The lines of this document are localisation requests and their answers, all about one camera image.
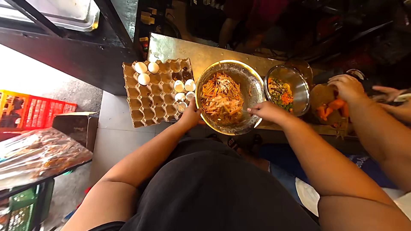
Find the white egg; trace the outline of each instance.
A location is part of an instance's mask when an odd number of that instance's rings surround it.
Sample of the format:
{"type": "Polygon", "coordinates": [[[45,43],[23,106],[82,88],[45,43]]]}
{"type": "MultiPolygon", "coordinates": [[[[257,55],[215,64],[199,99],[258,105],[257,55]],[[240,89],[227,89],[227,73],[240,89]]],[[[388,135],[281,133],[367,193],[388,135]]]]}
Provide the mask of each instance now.
{"type": "Polygon", "coordinates": [[[147,85],[150,82],[150,76],[146,73],[139,74],[138,81],[141,85],[147,85]]]}
{"type": "Polygon", "coordinates": [[[147,66],[143,62],[138,62],[134,64],[134,70],[136,70],[136,72],[139,74],[146,73],[147,66]]]}
{"type": "Polygon", "coordinates": [[[174,90],[175,90],[176,92],[182,92],[182,91],[184,90],[184,84],[182,83],[181,80],[177,80],[177,81],[174,83],[174,90]]]}
{"type": "Polygon", "coordinates": [[[187,98],[187,100],[191,101],[192,98],[194,98],[196,96],[196,94],[192,91],[187,92],[187,94],[185,95],[185,97],[187,98]]]}
{"type": "Polygon", "coordinates": [[[155,63],[155,62],[150,62],[150,63],[148,64],[148,71],[151,72],[151,73],[153,73],[153,74],[156,74],[159,69],[160,69],[160,67],[159,67],[158,64],[155,63]]]}
{"type": "Polygon", "coordinates": [[[186,108],[187,108],[187,104],[185,102],[180,102],[177,104],[177,110],[179,112],[184,112],[186,108]]]}
{"type": "Polygon", "coordinates": [[[175,99],[176,101],[184,101],[184,100],[185,100],[185,94],[182,93],[182,92],[177,93],[177,94],[175,95],[174,99],[175,99]]]}
{"type": "Polygon", "coordinates": [[[194,83],[194,80],[192,80],[192,79],[187,80],[187,81],[185,82],[184,88],[185,88],[187,91],[195,91],[195,89],[196,89],[196,84],[194,83]]]}

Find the broken eggshell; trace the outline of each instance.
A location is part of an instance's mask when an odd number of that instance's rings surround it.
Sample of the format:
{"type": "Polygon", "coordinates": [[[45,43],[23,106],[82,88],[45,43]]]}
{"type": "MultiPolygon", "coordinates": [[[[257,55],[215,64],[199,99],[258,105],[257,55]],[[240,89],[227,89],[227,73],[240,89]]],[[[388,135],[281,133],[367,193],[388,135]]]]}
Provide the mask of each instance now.
{"type": "Polygon", "coordinates": [[[186,108],[187,108],[187,104],[185,102],[180,102],[177,105],[177,111],[179,112],[184,112],[186,108]]]}
{"type": "Polygon", "coordinates": [[[177,81],[174,83],[174,90],[175,90],[176,92],[182,92],[182,91],[184,90],[184,84],[182,83],[181,80],[177,80],[177,81]]]}
{"type": "Polygon", "coordinates": [[[184,100],[185,100],[185,94],[182,93],[182,92],[177,93],[177,94],[175,95],[174,99],[175,99],[176,101],[184,101],[184,100]]]}
{"type": "Polygon", "coordinates": [[[195,96],[196,94],[192,91],[187,92],[187,94],[185,95],[188,101],[191,101],[191,99],[194,98],[195,96]]]}
{"type": "Polygon", "coordinates": [[[184,88],[186,91],[195,91],[196,89],[196,84],[194,83],[194,80],[189,79],[185,82],[184,88]]]}

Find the metal mixing bowl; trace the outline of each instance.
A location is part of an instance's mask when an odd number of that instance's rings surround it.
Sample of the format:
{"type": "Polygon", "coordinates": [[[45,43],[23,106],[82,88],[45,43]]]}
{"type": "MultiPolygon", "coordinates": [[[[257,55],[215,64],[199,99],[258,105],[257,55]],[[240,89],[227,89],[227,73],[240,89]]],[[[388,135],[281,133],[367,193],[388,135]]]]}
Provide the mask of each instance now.
{"type": "Polygon", "coordinates": [[[288,83],[293,93],[293,114],[295,116],[304,115],[309,109],[309,86],[302,74],[293,67],[278,65],[271,68],[264,79],[264,92],[268,100],[272,98],[268,91],[268,79],[279,79],[283,83],[288,83]]]}
{"type": "MultiPolygon", "coordinates": [[[[207,67],[198,79],[196,88],[196,104],[198,108],[203,108],[201,104],[203,85],[218,72],[226,73],[237,84],[240,84],[240,91],[244,99],[243,110],[265,100],[263,80],[254,69],[236,60],[222,60],[207,67]]],[[[238,124],[218,123],[218,121],[211,120],[205,112],[201,113],[201,117],[211,128],[226,135],[245,134],[256,127],[262,120],[258,116],[250,115],[247,112],[243,113],[241,122],[238,124]]]]}

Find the cardboard egg tray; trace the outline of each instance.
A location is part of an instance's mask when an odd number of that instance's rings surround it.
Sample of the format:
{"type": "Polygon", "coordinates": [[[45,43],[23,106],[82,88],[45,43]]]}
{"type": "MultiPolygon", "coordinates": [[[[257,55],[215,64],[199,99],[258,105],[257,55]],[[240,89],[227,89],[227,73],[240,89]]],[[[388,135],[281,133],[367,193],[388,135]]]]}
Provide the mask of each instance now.
{"type": "Polygon", "coordinates": [[[176,94],[174,82],[179,79],[185,83],[188,79],[194,79],[190,59],[167,60],[164,63],[157,60],[160,69],[156,74],[147,71],[150,83],[146,86],[140,85],[133,78],[136,73],[135,63],[137,62],[123,63],[127,101],[133,127],[150,126],[162,120],[169,122],[173,118],[178,120],[182,113],[177,111],[178,102],[174,99],[176,94]]]}

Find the food mixture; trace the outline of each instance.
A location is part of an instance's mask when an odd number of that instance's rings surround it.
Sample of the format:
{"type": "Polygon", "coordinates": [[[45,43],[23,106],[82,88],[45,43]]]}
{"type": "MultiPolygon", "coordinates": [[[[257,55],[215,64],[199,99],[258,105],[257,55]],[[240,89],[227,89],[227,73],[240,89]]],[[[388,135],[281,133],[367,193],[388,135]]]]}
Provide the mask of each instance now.
{"type": "Polygon", "coordinates": [[[238,123],[242,117],[244,100],[240,85],[223,73],[215,74],[203,85],[201,104],[204,112],[218,123],[238,123]]]}
{"type": "Polygon", "coordinates": [[[293,93],[288,83],[283,83],[279,79],[268,79],[268,91],[272,101],[289,112],[293,111],[293,93]]]}

